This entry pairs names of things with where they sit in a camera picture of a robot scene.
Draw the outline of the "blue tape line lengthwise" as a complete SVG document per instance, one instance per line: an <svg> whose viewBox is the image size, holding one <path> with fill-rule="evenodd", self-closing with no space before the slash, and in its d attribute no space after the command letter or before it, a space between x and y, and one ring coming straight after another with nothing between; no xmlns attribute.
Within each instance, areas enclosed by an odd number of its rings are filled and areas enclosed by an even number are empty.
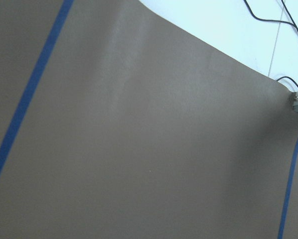
<svg viewBox="0 0 298 239"><path fill-rule="evenodd" d="M289 203L291 198L292 185L293 185L293 180L294 180L294 175L296 170L297 159L298 159L298 138L296 140L292 158L291 158L277 239L282 239L284 237L284 230L285 230L285 225L287 221L287 214L288 214L288 208L289 208Z"/></svg>

